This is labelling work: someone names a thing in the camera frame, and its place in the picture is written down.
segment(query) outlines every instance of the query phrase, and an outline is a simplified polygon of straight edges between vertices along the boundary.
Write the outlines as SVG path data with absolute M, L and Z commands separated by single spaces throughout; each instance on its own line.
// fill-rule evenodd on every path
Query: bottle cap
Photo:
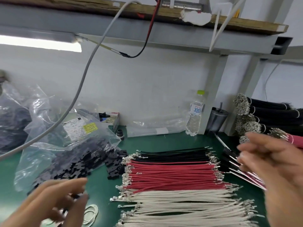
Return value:
M 197 91 L 197 94 L 198 94 L 198 95 L 204 95 L 204 93 L 205 93 L 204 90 L 198 90 L 198 91 Z

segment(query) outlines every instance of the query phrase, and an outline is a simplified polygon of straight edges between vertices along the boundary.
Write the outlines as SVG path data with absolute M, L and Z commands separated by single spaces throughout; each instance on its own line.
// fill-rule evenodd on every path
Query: hand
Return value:
M 64 221 L 62 227 L 81 227 L 88 195 L 83 194 L 74 202 L 70 194 L 83 193 L 86 183 L 86 178 L 44 182 L 0 227 L 40 227 L 47 218 Z M 68 209 L 66 218 L 59 213 L 60 209 Z
M 267 135 L 247 133 L 238 146 L 240 169 L 265 183 L 265 205 L 271 227 L 303 225 L 303 153 L 292 144 Z

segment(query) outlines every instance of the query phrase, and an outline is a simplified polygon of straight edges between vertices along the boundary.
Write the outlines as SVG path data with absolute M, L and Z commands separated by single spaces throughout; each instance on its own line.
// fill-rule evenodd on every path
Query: plastic bottle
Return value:
M 200 126 L 200 118 L 201 113 L 204 106 L 204 91 L 197 91 L 197 95 L 195 97 L 196 101 L 192 102 L 190 105 L 190 119 L 186 125 L 186 134 L 190 136 L 195 136 L 198 134 L 199 126 Z

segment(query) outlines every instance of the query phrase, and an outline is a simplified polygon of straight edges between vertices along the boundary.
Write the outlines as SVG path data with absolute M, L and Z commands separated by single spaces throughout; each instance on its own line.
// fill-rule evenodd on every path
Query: yellow label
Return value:
M 94 122 L 90 123 L 90 124 L 87 124 L 87 125 L 84 125 L 83 128 L 85 129 L 85 132 L 87 134 L 93 132 L 93 131 L 96 131 L 98 130 L 96 124 Z

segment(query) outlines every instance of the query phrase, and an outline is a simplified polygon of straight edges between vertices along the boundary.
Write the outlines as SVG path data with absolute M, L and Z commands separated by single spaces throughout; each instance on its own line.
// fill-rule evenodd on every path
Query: green workbench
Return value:
M 220 138 L 229 146 L 234 149 L 236 145 L 224 133 L 219 134 Z M 166 135 L 155 135 L 145 137 L 125 138 L 121 141 L 119 147 L 126 149 L 129 154 L 141 151 L 167 151 L 211 146 L 220 156 L 223 150 L 222 144 L 214 136 L 197 135 L 191 137 L 186 135 L 185 132 Z M 2 162 L 0 162 L 0 222 L 4 221 L 22 202 L 26 197 L 25 194 L 16 192 L 13 186 L 15 177 L 15 170 L 19 163 L 20 154 L 16 154 Z M 242 199 L 254 199 L 256 210 L 259 214 L 265 215 L 264 195 L 263 191 L 246 181 L 227 174 L 225 181 L 235 183 L 243 186 L 242 189 L 237 191 L 237 197 Z M 120 217 L 121 210 L 117 208 L 117 202 L 110 202 L 109 199 L 117 196 L 119 191 L 115 188 L 116 185 L 121 185 L 122 179 L 108 180 L 106 167 L 102 166 L 92 172 L 89 176 L 86 189 L 90 196 L 89 204 L 96 204 L 99 208 L 99 215 L 93 227 L 113 227 Z M 261 227 L 269 227 L 265 218 L 256 217 Z

